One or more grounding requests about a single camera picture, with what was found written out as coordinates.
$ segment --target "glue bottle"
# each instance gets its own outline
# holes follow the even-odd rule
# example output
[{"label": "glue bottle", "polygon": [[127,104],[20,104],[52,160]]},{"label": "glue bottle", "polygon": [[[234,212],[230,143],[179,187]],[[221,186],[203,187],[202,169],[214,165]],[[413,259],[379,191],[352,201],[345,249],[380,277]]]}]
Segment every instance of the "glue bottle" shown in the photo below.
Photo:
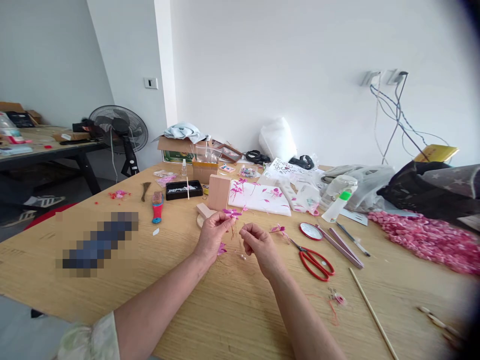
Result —
[{"label": "glue bottle", "polygon": [[352,196],[351,192],[344,191],[341,195],[330,205],[330,207],[323,213],[321,216],[323,220],[327,223],[335,223],[337,217],[340,214],[340,211],[347,205],[350,197]]},{"label": "glue bottle", "polygon": [[185,159],[181,162],[181,175],[187,176],[187,160]]}]

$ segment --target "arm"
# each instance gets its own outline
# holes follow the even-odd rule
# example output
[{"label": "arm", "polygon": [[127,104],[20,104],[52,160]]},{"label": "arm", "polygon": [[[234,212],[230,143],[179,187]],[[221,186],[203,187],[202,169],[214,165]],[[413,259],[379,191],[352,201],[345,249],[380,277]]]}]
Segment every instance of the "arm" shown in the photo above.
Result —
[{"label": "arm", "polygon": [[240,235],[247,255],[255,253],[270,281],[298,360],[343,360],[345,355],[280,258],[270,234],[249,223]]},{"label": "arm", "polygon": [[121,360],[152,354],[170,321],[217,258],[222,235],[235,219],[217,212],[203,222],[194,252],[114,311]]}]

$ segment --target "electric fan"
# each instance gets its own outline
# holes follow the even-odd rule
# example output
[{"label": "electric fan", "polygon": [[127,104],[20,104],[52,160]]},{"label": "electric fan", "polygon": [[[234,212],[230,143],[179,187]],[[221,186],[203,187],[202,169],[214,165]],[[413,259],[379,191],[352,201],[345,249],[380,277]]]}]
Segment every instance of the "electric fan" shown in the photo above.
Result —
[{"label": "electric fan", "polygon": [[88,119],[92,138],[101,139],[116,154],[125,154],[121,173],[126,177],[138,174],[135,152],[141,150],[149,139],[149,131],[142,119],[133,111],[116,105],[101,106]]}]

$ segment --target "sleeve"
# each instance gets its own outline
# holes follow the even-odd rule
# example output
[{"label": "sleeve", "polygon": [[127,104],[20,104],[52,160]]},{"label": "sleeve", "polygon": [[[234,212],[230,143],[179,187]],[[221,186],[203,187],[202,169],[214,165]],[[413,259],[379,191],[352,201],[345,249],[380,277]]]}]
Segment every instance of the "sleeve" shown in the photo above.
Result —
[{"label": "sleeve", "polygon": [[58,360],[120,360],[113,311],[93,326],[75,324],[61,338]]}]

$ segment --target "white plastic bag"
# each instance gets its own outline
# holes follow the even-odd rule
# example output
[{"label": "white plastic bag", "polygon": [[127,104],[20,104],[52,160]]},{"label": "white plastic bag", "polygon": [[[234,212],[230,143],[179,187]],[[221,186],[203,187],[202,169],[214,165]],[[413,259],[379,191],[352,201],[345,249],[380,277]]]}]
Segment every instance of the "white plastic bag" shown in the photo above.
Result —
[{"label": "white plastic bag", "polygon": [[284,117],[262,126],[258,142],[263,153],[271,161],[279,158],[288,163],[291,158],[297,157],[297,146],[290,132],[289,123]]},{"label": "white plastic bag", "polygon": [[359,213],[369,213],[384,209],[385,200],[377,191],[387,185],[395,175],[389,165],[342,165],[322,174],[323,177],[348,175],[358,180],[358,189],[353,193],[345,208]]}]

